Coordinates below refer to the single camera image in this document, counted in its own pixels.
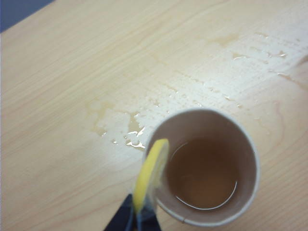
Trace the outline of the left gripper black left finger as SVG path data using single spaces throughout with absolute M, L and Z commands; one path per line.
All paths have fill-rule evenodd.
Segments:
M 105 227 L 105 231 L 132 231 L 134 228 L 134 210 L 132 194 L 124 199 L 121 206 Z

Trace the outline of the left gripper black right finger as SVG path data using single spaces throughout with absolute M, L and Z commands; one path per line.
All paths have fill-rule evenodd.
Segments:
M 161 231 L 156 213 L 150 204 L 147 202 L 136 215 L 138 231 Z

